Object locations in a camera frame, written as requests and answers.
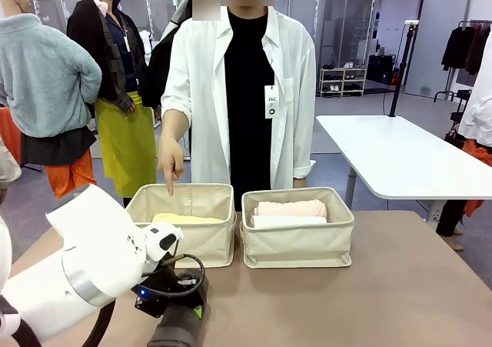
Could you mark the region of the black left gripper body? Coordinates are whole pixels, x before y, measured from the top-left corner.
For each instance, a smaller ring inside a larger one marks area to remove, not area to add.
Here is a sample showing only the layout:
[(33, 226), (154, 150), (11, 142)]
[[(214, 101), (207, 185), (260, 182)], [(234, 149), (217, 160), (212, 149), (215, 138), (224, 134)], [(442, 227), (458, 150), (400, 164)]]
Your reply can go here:
[(176, 274), (174, 264), (177, 259), (169, 259), (158, 266), (154, 293), (170, 302), (193, 309), (198, 305), (207, 305), (208, 278), (203, 262), (195, 259), (197, 269), (185, 269)]

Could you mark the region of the person's right hand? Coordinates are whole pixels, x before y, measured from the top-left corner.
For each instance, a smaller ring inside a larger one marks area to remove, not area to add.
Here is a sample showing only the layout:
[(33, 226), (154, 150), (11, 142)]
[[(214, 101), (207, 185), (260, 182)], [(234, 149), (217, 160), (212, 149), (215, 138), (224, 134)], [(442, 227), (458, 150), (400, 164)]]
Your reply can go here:
[(162, 172), (170, 197), (174, 183), (184, 174), (184, 155), (179, 143), (172, 137), (161, 135), (159, 141), (158, 169)]

